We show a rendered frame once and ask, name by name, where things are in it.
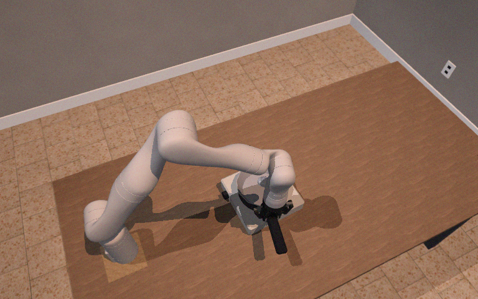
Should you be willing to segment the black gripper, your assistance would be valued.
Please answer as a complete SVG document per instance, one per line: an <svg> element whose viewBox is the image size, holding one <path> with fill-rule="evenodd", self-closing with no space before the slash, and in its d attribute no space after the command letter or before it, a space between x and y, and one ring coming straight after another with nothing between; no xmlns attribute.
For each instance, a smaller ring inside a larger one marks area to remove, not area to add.
<svg viewBox="0 0 478 299"><path fill-rule="evenodd" d="M275 212L277 219L280 219L281 214L287 214L293 207L294 206L293 206L292 200L289 200L288 202L285 203L285 205L283 207L280 207L278 209L273 209L273 208L267 206L265 204L264 200L263 200L263 203L261 204L261 206L259 206L259 207L253 206L253 210L254 210L255 215L259 219L262 218L264 222L267 222L268 216L270 216L270 214L272 212ZM263 212L261 212L261 210Z"/></svg>

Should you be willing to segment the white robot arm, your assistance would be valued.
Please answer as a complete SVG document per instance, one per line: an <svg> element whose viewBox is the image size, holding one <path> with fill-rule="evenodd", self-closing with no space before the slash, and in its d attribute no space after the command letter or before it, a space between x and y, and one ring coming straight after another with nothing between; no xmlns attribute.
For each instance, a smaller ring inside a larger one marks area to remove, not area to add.
<svg viewBox="0 0 478 299"><path fill-rule="evenodd" d="M259 149L235 143L213 148L198 141L192 115L184 110L166 113L145 144L115 179L108 200L89 203L83 212L86 237L99 242L114 263L132 262L138 245L125 221L156 187L166 161L175 164L228 168L269 176L258 178L263 200L273 209L283 207L296 180L291 156L283 149ZM269 166L268 166L269 164Z"/></svg>

